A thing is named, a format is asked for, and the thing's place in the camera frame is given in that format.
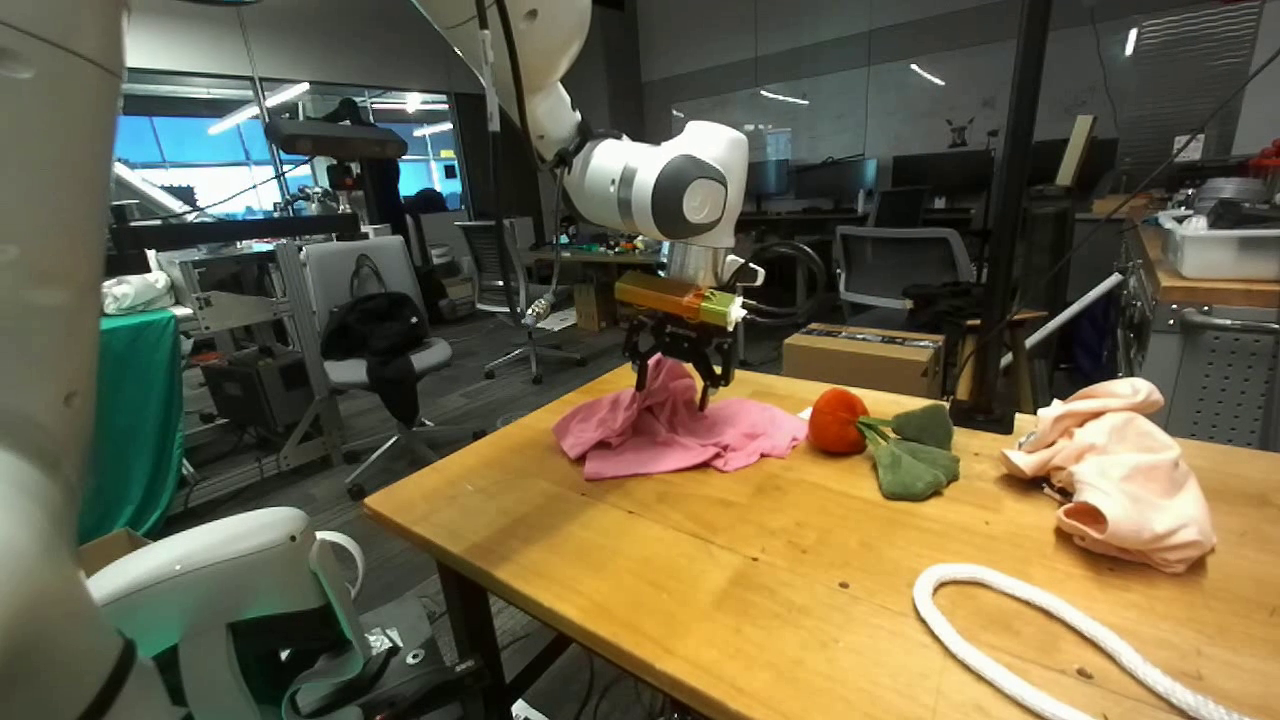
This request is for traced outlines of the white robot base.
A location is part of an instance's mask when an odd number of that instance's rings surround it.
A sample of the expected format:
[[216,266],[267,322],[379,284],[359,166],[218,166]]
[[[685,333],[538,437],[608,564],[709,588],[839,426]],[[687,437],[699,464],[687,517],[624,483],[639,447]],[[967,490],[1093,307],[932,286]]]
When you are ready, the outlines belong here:
[[389,656],[359,547],[257,508],[74,559],[126,0],[0,0],[0,720],[321,720]]

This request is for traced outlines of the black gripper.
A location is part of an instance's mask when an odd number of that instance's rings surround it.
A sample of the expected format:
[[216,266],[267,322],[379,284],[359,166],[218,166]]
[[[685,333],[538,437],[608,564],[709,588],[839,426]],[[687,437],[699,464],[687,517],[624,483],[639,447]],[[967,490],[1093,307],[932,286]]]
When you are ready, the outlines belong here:
[[631,358],[634,392],[646,386],[654,354],[691,364],[699,376],[695,406],[702,413],[737,371],[737,337],[709,322],[634,317],[624,322],[624,354]]

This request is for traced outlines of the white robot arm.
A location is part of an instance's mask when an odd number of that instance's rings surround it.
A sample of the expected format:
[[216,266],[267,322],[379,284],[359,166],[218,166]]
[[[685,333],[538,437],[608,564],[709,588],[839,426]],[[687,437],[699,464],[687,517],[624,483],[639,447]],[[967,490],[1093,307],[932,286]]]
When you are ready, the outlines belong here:
[[687,119],[674,135],[600,135],[581,119],[564,76],[590,34],[590,0],[411,0],[476,76],[489,117],[507,117],[587,225],[659,241],[664,272],[626,272],[624,354],[646,382],[659,354],[699,376],[699,397],[737,376],[737,329],[762,266],[737,251],[749,190],[749,135]]

